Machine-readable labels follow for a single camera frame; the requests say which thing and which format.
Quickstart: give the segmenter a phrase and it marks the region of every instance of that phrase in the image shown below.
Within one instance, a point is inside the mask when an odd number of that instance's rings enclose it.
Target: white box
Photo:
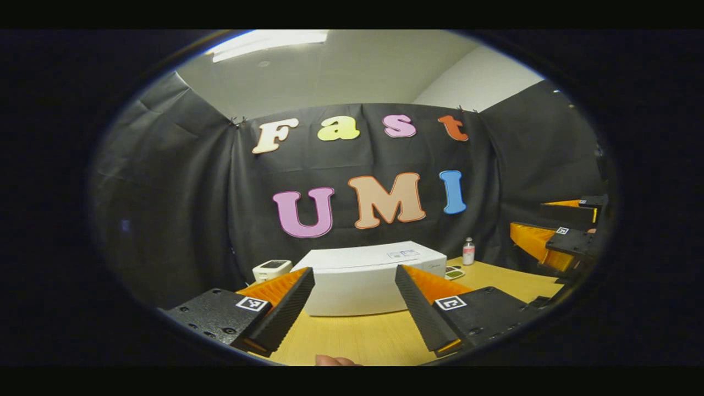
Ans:
[[[396,267],[444,277],[447,256],[415,242],[311,250],[291,271],[312,267],[315,287],[304,309],[310,316],[352,316],[402,311]]]

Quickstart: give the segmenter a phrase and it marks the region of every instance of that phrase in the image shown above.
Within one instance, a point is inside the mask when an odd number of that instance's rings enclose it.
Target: bottle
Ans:
[[[462,264],[468,266],[474,264],[474,244],[472,238],[467,238],[465,246],[462,248]]]

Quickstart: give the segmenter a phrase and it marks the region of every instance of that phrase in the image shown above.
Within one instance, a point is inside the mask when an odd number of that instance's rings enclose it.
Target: letter m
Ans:
[[[374,208],[388,224],[394,221],[399,206],[401,213],[398,220],[401,222],[424,218],[425,212],[420,207],[418,197],[418,180],[420,176],[417,173],[400,173],[396,176],[391,193],[388,193],[373,176],[351,178],[347,184],[357,192],[359,203],[359,221],[355,227],[363,230],[378,226],[381,221],[374,216]]]

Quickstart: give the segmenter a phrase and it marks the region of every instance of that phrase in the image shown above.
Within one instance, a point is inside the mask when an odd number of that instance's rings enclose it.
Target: display screen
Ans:
[[[284,265],[285,263],[286,263],[285,260],[274,260],[274,261],[270,261],[270,262],[264,264],[263,266],[261,266],[261,268],[279,268],[280,266]]]

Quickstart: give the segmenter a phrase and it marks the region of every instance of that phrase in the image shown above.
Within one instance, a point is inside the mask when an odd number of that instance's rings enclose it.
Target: ceiling light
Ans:
[[[213,63],[251,52],[296,44],[323,43],[328,30],[253,30],[213,47]]]

